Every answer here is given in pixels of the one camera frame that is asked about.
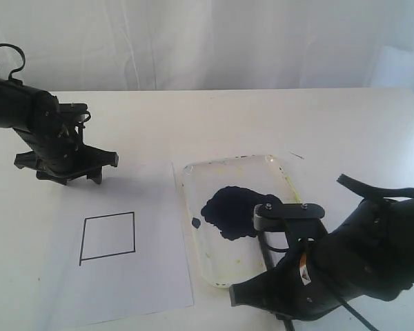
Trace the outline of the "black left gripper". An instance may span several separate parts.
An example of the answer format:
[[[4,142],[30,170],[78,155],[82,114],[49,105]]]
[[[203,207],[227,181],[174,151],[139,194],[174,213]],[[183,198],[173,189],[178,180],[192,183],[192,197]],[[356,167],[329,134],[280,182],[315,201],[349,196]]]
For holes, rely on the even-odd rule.
[[[83,141],[85,124],[78,121],[46,120],[34,123],[15,123],[12,129],[30,148],[17,154],[14,165],[18,169],[36,171],[40,181],[67,185],[69,176],[86,176],[101,185],[102,168],[116,168],[116,152],[88,146]]]

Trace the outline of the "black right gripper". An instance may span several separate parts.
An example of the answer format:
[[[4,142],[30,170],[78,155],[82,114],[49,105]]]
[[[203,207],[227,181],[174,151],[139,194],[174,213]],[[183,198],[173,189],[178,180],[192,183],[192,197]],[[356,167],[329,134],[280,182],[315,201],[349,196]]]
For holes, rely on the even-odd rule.
[[[301,239],[268,271],[228,291],[232,307],[318,319],[366,295],[392,301],[414,284],[414,200],[363,199],[319,240]]]

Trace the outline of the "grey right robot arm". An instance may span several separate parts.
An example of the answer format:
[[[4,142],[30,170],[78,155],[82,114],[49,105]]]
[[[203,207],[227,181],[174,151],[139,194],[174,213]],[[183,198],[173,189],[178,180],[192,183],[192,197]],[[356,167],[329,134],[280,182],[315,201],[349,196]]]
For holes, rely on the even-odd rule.
[[[392,301],[414,285],[414,198],[362,199],[328,232],[316,204],[255,207],[261,232],[283,232],[288,247],[274,268],[230,287],[233,306],[314,321],[367,296]]]

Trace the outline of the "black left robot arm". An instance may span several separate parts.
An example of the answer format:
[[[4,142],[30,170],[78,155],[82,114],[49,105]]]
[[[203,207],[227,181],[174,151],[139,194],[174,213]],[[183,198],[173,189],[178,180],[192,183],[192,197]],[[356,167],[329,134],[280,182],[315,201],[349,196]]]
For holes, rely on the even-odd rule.
[[[38,180],[65,185],[85,177],[101,184],[103,167],[118,166],[116,152],[83,142],[90,118],[84,103],[60,103],[45,90],[0,79],[0,128],[13,129],[29,146],[30,151],[16,155],[14,165],[34,170]]]

